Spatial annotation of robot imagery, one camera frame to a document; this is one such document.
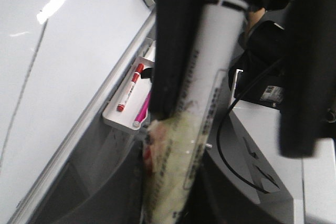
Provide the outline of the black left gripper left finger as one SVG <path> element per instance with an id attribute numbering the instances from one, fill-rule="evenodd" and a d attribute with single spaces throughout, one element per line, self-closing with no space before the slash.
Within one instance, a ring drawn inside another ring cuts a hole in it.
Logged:
<path id="1" fill-rule="evenodd" d="M 202 0 L 156 1 L 156 51 L 151 113 L 168 118 L 174 111 Z"/>

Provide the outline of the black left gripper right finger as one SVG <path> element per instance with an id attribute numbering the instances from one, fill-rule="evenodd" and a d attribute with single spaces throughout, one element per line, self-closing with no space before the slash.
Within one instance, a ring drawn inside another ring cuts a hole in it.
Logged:
<path id="1" fill-rule="evenodd" d="M 294 0 L 285 19 L 285 98 L 279 151 L 311 157 L 320 138 L 335 137 L 326 113 L 335 98 L 335 0 Z"/>

